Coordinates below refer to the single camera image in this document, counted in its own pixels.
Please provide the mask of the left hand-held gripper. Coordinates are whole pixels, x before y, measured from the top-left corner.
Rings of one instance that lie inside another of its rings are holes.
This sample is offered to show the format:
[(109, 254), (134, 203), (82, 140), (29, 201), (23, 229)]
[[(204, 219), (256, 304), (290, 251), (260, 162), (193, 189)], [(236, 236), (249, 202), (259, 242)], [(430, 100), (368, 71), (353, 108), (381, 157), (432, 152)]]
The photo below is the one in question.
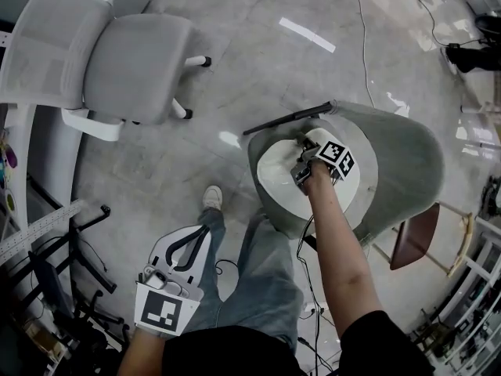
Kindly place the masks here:
[(136, 327), (159, 336), (183, 333), (204, 296), (197, 285), (211, 239), (208, 226), (187, 226), (155, 243), (150, 265), (144, 268), (142, 279), (136, 284)]

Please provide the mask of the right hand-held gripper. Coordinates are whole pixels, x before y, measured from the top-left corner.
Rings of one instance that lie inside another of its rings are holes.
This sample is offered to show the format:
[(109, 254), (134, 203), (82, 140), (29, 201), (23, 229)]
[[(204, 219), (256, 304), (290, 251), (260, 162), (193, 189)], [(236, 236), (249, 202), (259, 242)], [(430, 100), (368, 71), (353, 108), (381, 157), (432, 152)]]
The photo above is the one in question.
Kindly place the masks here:
[(295, 185), (301, 190), (304, 189), (305, 181), (312, 174), (313, 161), (322, 161), (327, 166), (334, 183), (338, 180), (345, 181), (355, 167), (355, 159), (345, 145), (327, 141), (320, 146), (303, 132), (298, 132), (295, 139), (303, 151), (290, 174)]

